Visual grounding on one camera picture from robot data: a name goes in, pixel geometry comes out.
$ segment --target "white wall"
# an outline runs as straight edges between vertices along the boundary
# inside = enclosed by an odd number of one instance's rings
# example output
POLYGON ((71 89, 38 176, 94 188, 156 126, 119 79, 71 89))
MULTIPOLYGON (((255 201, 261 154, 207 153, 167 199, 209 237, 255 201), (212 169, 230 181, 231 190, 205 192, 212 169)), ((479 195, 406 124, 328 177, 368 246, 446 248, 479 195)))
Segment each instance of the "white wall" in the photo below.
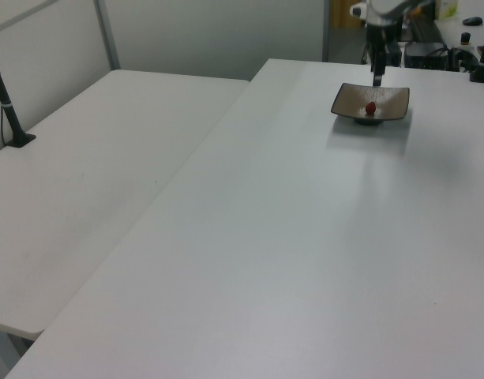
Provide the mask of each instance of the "white wall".
POLYGON ((100 3, 123 69, 251 80, 269 58, 322 60, 325 0, 100 3))
POLYGON ((94 0, 59 0, 0 31, 0 66, 27 130, 110 71, 94 0))

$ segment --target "red fruit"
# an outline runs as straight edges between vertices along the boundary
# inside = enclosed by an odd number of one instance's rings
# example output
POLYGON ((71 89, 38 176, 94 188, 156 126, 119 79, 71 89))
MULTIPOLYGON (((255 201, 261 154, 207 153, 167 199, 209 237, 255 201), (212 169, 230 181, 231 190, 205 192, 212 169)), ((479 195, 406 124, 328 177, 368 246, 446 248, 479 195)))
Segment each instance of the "red fruit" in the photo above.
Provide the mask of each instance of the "red fruit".
POLYGON ((375 105, 374 101, 372 101, 371 103, 368 103, 365 107, 365 111, 367 114, 375 114, 376 110, 377 110, 377 106, 375 105))

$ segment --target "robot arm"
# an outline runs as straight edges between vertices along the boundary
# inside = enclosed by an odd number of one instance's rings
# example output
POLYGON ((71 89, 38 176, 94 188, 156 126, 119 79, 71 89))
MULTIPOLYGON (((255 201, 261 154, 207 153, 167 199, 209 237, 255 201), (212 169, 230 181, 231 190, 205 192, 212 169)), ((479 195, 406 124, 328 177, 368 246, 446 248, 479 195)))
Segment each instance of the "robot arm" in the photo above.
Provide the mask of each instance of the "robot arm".
POLYGON ((351 16, 366 21, 366 41, 370 48, 373 86, 381 85, 387 59, 385 47, 395 40, 397 21, 405 13, 428 1, 364 0, 351 7, 351 16))

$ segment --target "computer mouse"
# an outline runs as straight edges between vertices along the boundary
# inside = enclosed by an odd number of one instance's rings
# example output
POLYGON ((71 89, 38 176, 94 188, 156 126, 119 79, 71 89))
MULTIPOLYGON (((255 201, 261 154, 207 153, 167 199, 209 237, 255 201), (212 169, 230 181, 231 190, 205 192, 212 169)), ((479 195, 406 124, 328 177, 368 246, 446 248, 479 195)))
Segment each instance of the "computer mouse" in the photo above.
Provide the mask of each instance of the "computer mouse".
POLYGON ((482 25, 482 18, 481 17, 470 17, 466 20, 463 20, 463 25, 466 26, 479 26, 482 25))

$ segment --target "table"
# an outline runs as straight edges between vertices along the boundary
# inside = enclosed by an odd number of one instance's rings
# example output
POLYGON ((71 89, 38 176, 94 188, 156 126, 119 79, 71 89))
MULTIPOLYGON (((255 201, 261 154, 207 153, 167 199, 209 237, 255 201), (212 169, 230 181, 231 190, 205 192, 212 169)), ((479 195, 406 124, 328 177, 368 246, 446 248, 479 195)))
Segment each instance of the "table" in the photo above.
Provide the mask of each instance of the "table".
POLYGON ((35 339, 247 84, 114 71, 0 151, 0 329, 35 339))
POLYGON ((484 84, 371 80, 268 61, 8 379, 484 378, 484 84))
POLYGON ((470 33, 470 45, 475 50, 473 51, 473 54, 477 59, 480 59, 477 46, 484 46, 484 22, 480 26, 463 25, 464 19, 476 16, 481 17, 484 21, 484 0, 460 0, 457 15, 441 20, 435 20, 435 24, 440 30, 441 36, 448 47, 459 46, 461 33, 470 33))

